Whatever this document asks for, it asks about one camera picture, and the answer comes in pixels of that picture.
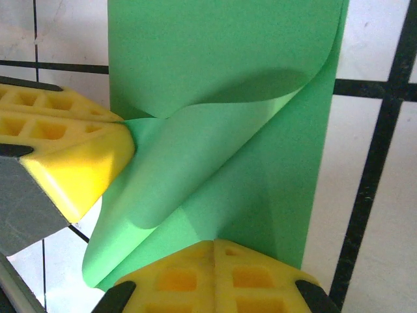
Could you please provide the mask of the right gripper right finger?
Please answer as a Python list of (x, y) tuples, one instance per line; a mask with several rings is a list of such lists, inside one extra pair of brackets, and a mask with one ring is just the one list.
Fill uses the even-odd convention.
[(216, 312), (339, 312), (311, 275), (260, 252), (214, 240)]

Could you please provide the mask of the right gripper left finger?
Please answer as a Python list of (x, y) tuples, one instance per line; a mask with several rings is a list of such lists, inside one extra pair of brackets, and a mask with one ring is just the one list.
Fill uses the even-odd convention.
[(95, 312), (214, 312), (214, 243), (201, 241), (116, 281)]

